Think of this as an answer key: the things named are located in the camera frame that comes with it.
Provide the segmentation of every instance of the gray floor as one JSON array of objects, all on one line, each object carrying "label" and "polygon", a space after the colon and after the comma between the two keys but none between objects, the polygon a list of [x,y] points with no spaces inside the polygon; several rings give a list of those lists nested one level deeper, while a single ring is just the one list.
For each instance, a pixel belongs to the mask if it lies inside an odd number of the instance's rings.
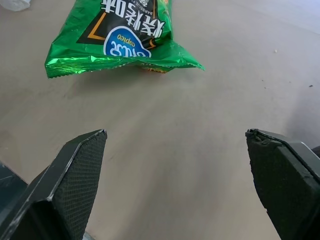
[{"label": "gray floor", "polygon": [[175,39],[206,71],[48,80],[44,61],[74,1],[0,9],[0,161],[30,182],[66,141],[105,128],[87,226],[97,240],[277,240],[245,131],[320,144],[320,3],[173,2]]}]

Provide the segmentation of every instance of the blue oval logo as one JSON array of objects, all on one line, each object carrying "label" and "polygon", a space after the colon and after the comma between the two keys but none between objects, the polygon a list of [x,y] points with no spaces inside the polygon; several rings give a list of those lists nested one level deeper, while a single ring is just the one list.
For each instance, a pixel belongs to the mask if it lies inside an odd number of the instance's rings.
[{"label": "blue oval logo", "polygon": [[117,26],[106,37],[103,45],[104,55],[122,57],[151,57],[140,39],[126,26]]}]

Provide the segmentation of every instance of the snack bag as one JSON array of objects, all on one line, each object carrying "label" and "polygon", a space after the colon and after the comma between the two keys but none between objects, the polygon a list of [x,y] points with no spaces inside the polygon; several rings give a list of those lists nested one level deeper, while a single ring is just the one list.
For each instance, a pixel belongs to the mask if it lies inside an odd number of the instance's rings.
[{"label": "snack bag", "polygon": [[171,0],[76,0],[45,61],[49,78],[138,65],[200,68],[173,41]]}]

